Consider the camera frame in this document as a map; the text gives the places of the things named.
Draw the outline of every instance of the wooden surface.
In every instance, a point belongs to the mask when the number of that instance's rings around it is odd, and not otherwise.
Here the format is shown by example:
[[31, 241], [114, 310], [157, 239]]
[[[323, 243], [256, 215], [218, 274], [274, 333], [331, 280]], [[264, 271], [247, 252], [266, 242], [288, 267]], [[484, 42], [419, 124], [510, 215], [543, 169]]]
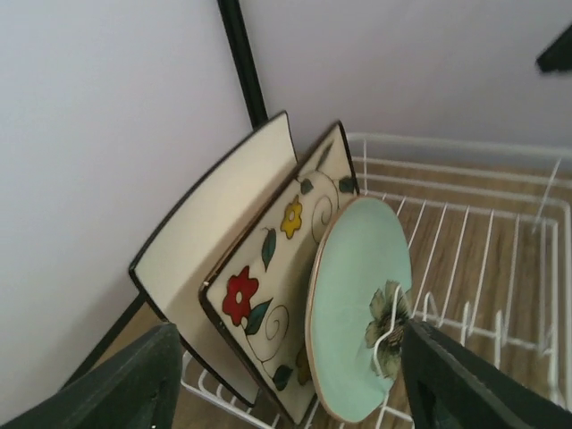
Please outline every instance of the wooden surface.
[[[357, 165], [357, 171], [360, 172], [360, 165]], [[368, 167], [369, 173], [378, 173], [384, 175], [395, 175], [399, 177], [409, 177], [424, 182], [438, 181], [444, 183], [452, 183], [455, 185], [466, 185], [472, 187], [481, 187], [485, 189], [513, 191], [520, 193], [530, 193], [542, 196], [544, 187], [537, 185], [526, 185], [514, 181], [499, 181], [492, 179], [475, 179], [468, 177], [452, 176], [442, 172], [419, 172], [402, 169], [398, 167], [375, 166]], [[440, 201], [449, 201], [453, 204], [471, 205], [495, 210], [505, 210], [521, 214], [534, 215], [538, 209], [535, 203], [526, 203], [522, 201], [511, 201], [506, 198], [481, 197], [476, 195], [459, 194], [441, 189], [428, 189], [420, 186], [410, 186], [404, 184], [392, 184], [387, 182], [368, 182], [368, 188], [372, 191], [387, 192], [392, 194], [407, 195], [412, 198], [431, 199]], [[569, 190], [555, 189], [551, 195], [553, 197], [570, 200]], [[420, 204], [408, 202], [403, 203], [399, 200], [386, 200], [388, 204], [396, 211], [400, 210], [399, 218], [404, 228], [406, 237], [411, 239], [421, 210]], [[559, 208], [548, 207], [544, 213], [554, 219], [562, 219], [562, 210]], [[410, 253], [413, 266], [413, 297], [416, 298], [417, 293], [423, 283], [423, 293], [419, 300], [418, 311], [423, 310], [423, 297], [427, 291], [431, 291], [438, 311], [444, 309], [445, 300], [448, 295], [450, 286], [449, 302], [445, 311], [445, 317], [457, 321], [462, 320], [463, 308], [466, 302], [469, 302], [472, 308], [475, 308], [476, 294], [481, 283], [481, 296], [478, 301], [477, 316], [475, 318], [475, 326], [490, 331], [495, 329], [495, 314], [498, 310], [502, 311], [503, 320], [506, 321], [506, 306], [509, 294], [509, 280], [511, 276], [511, 260], [513, 255], [513, 240], [515, 234], [515, 222], [513, 220], [500, 219], [495, 217], [492, 222], [492, 228], [489, 238], [488, 255], [486, 257], [486, 266], [483, 270], [484, 250], [487, 243], [487, 235], [489, 230], [490, 216], [488, 214], [470, 214], [467, 217], [467, 224], [463, 235], [462, 244], [458, 252], [458, 262], [456, 270], [453, 273], [456, 254], [458, 250], [459, 237], [463, 222], [465, 219], [464, 210], [448, 209], [443, 217], [442, 227], [439, 239], [433, 252], [431, 264], [427, 267], [427, 261], [430, 258], [433, 241], [438, 230], [439, 222], [442, 217], [442, 208], [425, 206], [423, 215], [416, 230], [415, 238], [411, 241]], [[518, 245], [516, 270], [514, 275], [514, 291], [512, 299], [512, 308], [509, 319], [509, 336], [516, 337], [521, 340], [538, 342], [539, 341], [539, 317], [542, 313], [540, 309], [541, 285], [545, 287], [545, 303], [544, 313], [546, 316], [545, 328], [548, 330], [550, 320], [550, 302], [551, 302], [551, 276], [550, 269], [547, 270], [544, 281], [541, 282], [541, 231], [537, 228], [533, 231], [530, 223], [522, 222], [518, 228]], [[551, 238], [550, 231], [546, 240], [546, 261], [548, 268], [551, 267]], [[563, 250], [561, 229], [559, 232], [560, 253]], [[560, 272], [562, 267], [562, 258], [560, 261]], [[559, 289], [559, 309], [563, 316], [563, 289]], [[155, 317], [148, 306], [143, 306], [137, 315], [131, 320], [130, 324], [125, 328], [123, 333], [115, 341], [112, 347], [107, 351], [102, 359], [113, 355], [118, 349], [128, 344], [145, 332], [149, 327], [158, 324], [159, 320]], [[560, 337], [560, 388], [563, 389], [564, 376], [564, 348], [563, 348], [563, 323], [559, 323]], [[456, 327], [443, 326], [442, 330], [452, 338], [459, 340], [460, 329]], [[494, 341], [477, 334], [473, 334], [467, 339], [467, 347], [479, 354], [483, 358], [493, 361]], [[524, 384], [530, 389], [546, 396], [549, 392], [549, 386], [546, 381], [549, 359], [539, 356], [537, 351], [523, 350], [516, 346], [508, 344], [504, 347], [500, 354], [500, 369], [512, 376], [518, 382]], [[191, 365], [188, 377], [197, 376], [199, 368]], [[407, 395], [401, 377], [398, 379], [391, 391], [389, 406], [408, 412]], [[265, 416], [267, 422], [272, 422], [273, 407], [264, 399], [261, 399], [253, 410], [255, 416]], [[379, 418], [379, 412], [376, 410], [366, 421], [359, 425], [345, 425], [348, 427], [370, 428], [375, 427]], [[251, 427], [239, 419], [227, 415], [215, 406], [194, 397], [190, 393], [181, 390], [181, 396], [177, 407], [174, 427], [179, 428], [202, 428], [202, 427], [220, 428], [248, 428]], [[278, 427], [286, 427], [282, 421]], [[330, 419], [322, 408], [318, 408], [313, 428], [337, 428], [339, 424]], [[393, 416], [391, 413], [385, 413], [381, 427], [383, 428], [410, 428], [411, 423]]]

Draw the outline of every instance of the round plate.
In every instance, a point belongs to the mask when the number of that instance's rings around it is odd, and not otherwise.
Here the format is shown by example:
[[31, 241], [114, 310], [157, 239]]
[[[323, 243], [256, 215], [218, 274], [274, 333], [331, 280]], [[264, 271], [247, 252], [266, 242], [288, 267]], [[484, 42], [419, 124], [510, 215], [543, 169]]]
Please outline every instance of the round plate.
[[[371, 346], [389, 329], [397, 284], [403, 293], [411, 289], [408, 244], [399, 219], [378, 198], [353, 199], [320, 242], [306, 312], [307, 356], [316, 392], [326, 411], [342, 422], [365, 419], [394, 383], [400, 332], [385, 340], [393, 349], [380, 347], [378, 354], [383, 371], [392, 376], [376, 373]], [[399, 317], [403, 302], [398, 303]], [[370, 324], [378, 330], [369, 332], [367, 340]], [[393, 355], [382, 357], [386, 351]]]

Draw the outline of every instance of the cream square plate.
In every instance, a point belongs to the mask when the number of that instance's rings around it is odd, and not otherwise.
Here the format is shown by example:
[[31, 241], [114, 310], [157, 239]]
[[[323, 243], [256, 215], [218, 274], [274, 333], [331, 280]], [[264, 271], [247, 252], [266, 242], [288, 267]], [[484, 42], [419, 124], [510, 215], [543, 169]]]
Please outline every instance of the cream square plate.
[[193, 185], [130, 265], [131, 279], [155, 312], [177, 325], [185, 348], [250, 406], [257, 398], [257, 383], [206, 318], [197, 294], [296, 165], [288, 116], [280, 113]]

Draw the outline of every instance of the painted flower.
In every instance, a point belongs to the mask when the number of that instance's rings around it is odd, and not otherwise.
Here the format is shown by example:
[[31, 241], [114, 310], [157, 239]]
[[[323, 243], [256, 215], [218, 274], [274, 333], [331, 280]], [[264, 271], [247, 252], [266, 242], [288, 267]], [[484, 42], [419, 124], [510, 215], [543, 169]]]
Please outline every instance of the painted flower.
[[231, 317], [235, 326], [240, 325], [242, 317], [250, 315], [250, 299], [258, 290], [258, 280], [248, 277], [249, 269], [248, 265], [242, 268], [240, 274], [231, 276], [226, 285], [223, 312]]
[[[395, 291], [398, 286], [399, 283], [397, 282], [387, 281], [385, 283], [385, 291], [382, 292], [381, 289], [378, 289], [372, 298], [372, 302], [369, 304], [369, 310], [374, 318], [366, 329], [366, 345], [370, 349], [391, 328], [391, 312], [393, 310]], [[407, 301], [409, 301], [409, 296], [410, 290], [405, 293]], [[393, 380], [397, 378], [397, 373], [400, 370], [403, 330], [409, 319], [407, 301], [404, 299], [404, 294], [401, 293], [397, 302], [393, 332], [380, 343], [377, 350], [377, 358], [383, 371], [383, 376], [390, 377]], [[372, 369], [377, 372], [373, 362]]]
[[298, 202], [298, 195], [284, 209], [284, 218], [280, 225], [280, 231], [286, 233], [288, 240], [294, 237], [294, 232], [302, 227], [302, 205]]
[[302, 345], [302, 348], [296, 356], [296, 368], [298, 369], [298, 383], [300, 383], [301, 386], [306, 384], [308, 380], [312, 379], [312, 373], [310, 373], [310, 364], [307, 361], [305, 345]]

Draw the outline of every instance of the green leaf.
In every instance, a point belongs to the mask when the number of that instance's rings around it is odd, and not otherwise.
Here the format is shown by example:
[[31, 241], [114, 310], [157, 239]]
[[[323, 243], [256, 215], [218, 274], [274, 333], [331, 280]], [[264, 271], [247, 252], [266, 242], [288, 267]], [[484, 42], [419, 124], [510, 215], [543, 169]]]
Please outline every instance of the green leaf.
[[248, 315], [247, 327], [244, 328], [244, 333], [246, 335], [254, 335], [260, 329], [260, 325], [265, 318], [266, 311], [268, 310], [268, 306], [270, 306], [271, 299], [263, 302], [262, 304], [258, 304], [254, 307], [250, 314]]
[[314, 188], [314, 185], [312, 184], [310, 179], [304, 179], [300, 183], [300, 192], [302, 193], [302, 195], [306, 195], [313, 188]]
[[346, 176], [340, 179], [340, 183], [338, 184], [338, 186], [340, 187], [340, 192], [346, 194], [353, 194], [354, 190], [356, 190], [354, 178], [351, 176]]
[[278, 391], [283, 391], [288, 384], [288, 380], [292, 375], [292, 368], [288, 368], [286, 365], [278, 366], [278, 369], [274, 373], [274, 377], [272, 377], [272, 381], [274, 382], [274, 386]]
[[318, 164], [315, 167], [317, 170], [320, 169], [320, 167], [322, 166], [322, 164], [325, 162], [325, 160], [328, 158], [328, 155], [330, 154], [330, 151], [332, 150], [332, 144], [330, 143], [328, 146], [325, 147], [324, 152], [322, 152], [322, 154], [320, 155], [320, 159], [318, 159]]
[[276, 250], [276, 230], [272, 228], [268, 230], [266, 234], [265, 242], [262, 243], [262, 262], [265, 265], [265, 270], [268, 270], [270, 261], [274, 256], [274, 251]]

